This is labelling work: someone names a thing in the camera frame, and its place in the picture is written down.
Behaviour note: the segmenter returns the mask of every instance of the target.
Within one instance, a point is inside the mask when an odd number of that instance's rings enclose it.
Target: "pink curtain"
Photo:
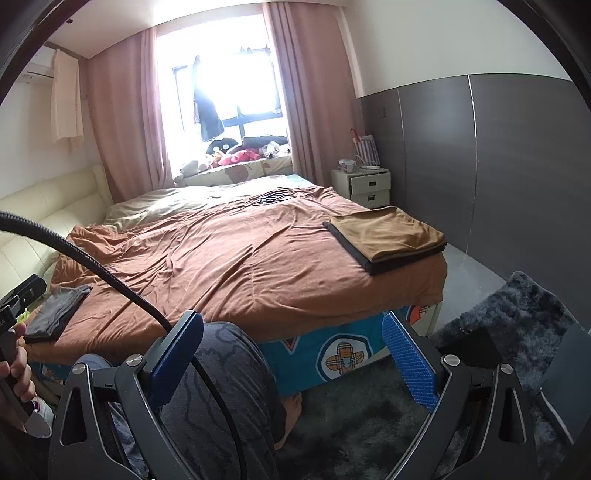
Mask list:
[[[337,7],[264,3],[285,95],[295,172],[330,186],[330,170],[353,158],[355,88]]]
[[[92,127],[116,202],[174,187],[164,143],[155,42],[152,27],[88,61]]]

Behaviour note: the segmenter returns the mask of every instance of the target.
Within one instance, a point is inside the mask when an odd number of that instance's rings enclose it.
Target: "cream leather headboard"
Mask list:
[[[101,165],[42,181],[0,199],[0,210],[38,222],[62,236],[75,225],[102,223],[113,204]],[[0,232],[0,298],[20,282],[45,270],[57,252],[43,244]]]

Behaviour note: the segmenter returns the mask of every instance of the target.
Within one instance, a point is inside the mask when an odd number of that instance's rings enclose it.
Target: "red plush toy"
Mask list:
[[[233,163],[240,163],[243,161],[258,160],[259,158],[261,158],[258,151],[258,148],[247,148],[245,150],[240,150],[234,153],[234,155],[226,154],[221,158],[219,164],[220,166],[232,165]]]

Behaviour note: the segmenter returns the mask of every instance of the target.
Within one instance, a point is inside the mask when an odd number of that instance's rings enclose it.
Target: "black cable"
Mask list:
[[[67,255],[71,259],[77,261],[82,266],[88,268],[92,273],[98,275],[101,280],[104,280],[107,284],[125,296],[128,300],[135,303],[138,307],[149,313],[166,332],[170,332],[173,326],[166,317],[148,300],[138,295],[136,292],[131,290],[125,283],[115,277],[109,270],[103,265],[97,262],[84,250],[77,247],[75,244],[69,242],[57,233],[49,230],[49,228],[40,225],[39,223],[32,222],[31,220],[15,215],[9,212],[3,212],[0,210],[0,231],[14,233],[16,235],[25,236],[31,240],[36,240],[48,247],[57,250],[58,252]],[[242,441],[240,440],[240,434],[236,423],[232,418],[232,414],[228,409],[228,406],[224,402],[222,396],[217,391],[215,385],[213,385],[212,379],[209,378],[207,372],[203,369],[196,357],[193,357],[191,364],[195,367],[195,370],[205,383],[207,389],[212,394],[217,405],[220,407],[224,418],[230,428],[232,439],[236,446],[236,452],[238,454],[238,464],[240,466],[240,479],[246,480],[246,460],[244,457],[244,448]]]

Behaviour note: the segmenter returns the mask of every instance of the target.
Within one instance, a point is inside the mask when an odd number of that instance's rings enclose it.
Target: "window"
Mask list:
[[[185,28],[158,38],[158,76],[164,134],[173,172],[204,158],[210,142],[201,141],[193,121],[193,62],[196,78],[213,101],[223,137],[286,135],[267,30],[262,15],[229,18]]]

